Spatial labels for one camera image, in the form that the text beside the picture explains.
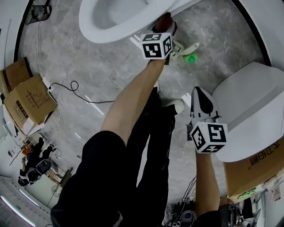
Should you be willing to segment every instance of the forearm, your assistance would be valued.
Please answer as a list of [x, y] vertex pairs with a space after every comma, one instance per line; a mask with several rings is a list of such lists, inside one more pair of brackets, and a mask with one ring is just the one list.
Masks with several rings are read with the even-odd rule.
[[119, 135], [125, 144], [151, 91], [164, 68], [164, 60], [154, 60], [119, 94], [103, 122], [101, 131]]
[[22, 171], [24, 172], [25, 170], [26, 170], [26, 163], [23, 162]]
[[220, 193], [210, 154], [196, 153], [196, 166], [196, 211], [199, 217], [209, 211], [218, 210]]

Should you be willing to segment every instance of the fiducial marker cube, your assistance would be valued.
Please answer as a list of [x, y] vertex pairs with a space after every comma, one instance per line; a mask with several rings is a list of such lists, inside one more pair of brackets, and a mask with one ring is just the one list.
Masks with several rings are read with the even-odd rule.
[[140, 48], [144, 59], [166, 59], [173, 49], [171, 33], [143, 34]]
[[190, 133], [197, 153], [216, 153], [225, 146], [228, 137], [226, 124], [197, 122]]

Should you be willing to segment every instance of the marble floor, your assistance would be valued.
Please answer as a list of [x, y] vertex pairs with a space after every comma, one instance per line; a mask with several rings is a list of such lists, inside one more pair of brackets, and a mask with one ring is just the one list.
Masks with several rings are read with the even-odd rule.
[[[146, 66], [140, 49], [129, 39], [108, 44], [85, 39], [79, 29], [81, 0], [52, 0], [51, 4], [51, 17], [39, 24], [39, 59], [44, 76], [50, 82], [66, 86], [76, 80], [77, 93], [92, 101], [115, 99]], [[179, 27], [177, 40], [187, 46], [196, 42], [201, 45], [195, 63], [178, 60], [165, 67], [160, 77], [163, 100], [180, 99], [195, 86], [212, 93], [226, 77], [246, 64], [263, 62], [249, 26], [230, 0], [203, 0], [176, 15], [174, 20]], [[25, 26], [19, 55], [28, 58], [34, 73], [40, 72], [37, 33], [37, 23]], [[104, 117], [92, 105], [60, 86], [54, 85], [52, 93], [61, 110], [60, 122], [57, 109], [41, 133], [62, 152], [60, 158], [52, 159], [63, 169], [76, 168], [80, 163], [76, 156], [81, 155], [83, 145], [100, 130]], [[98, 104], [98, 107], [106, 113], [110, 104]], [[186, 143], [185, 124], [189, 121], [188, 108], [176, 117], [170, 149], [169, 203], [182, 198], [196, 175], [194, 149]], [[221, 194], [225, 195], [223, 165], [215, 156], [212, 158]]]

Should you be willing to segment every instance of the toilet bowl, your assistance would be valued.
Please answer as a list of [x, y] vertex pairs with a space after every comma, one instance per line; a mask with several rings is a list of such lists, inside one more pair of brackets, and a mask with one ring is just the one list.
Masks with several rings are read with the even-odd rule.
[[83, 0], [79, 13], [82, 34], [94, 43], [131, 36], [167, 11], [178, 13], [200, 0]]

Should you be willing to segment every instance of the white toilet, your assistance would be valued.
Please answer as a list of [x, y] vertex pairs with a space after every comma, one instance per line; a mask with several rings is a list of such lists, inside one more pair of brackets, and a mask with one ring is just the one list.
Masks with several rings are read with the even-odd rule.
[[138, 33], [165, 12], [176, 15], [199, 1], [83, 0], [79, 26], [88, 40], [110, 43]]
[[264, 149], [263, 159], [273, 152], [266, 148], [284, 134], [283, 71], [252, 62], [224, 80], [212, 97], [229, 132], [226, 146], [216, 153], [221, 161], [239, 161]]

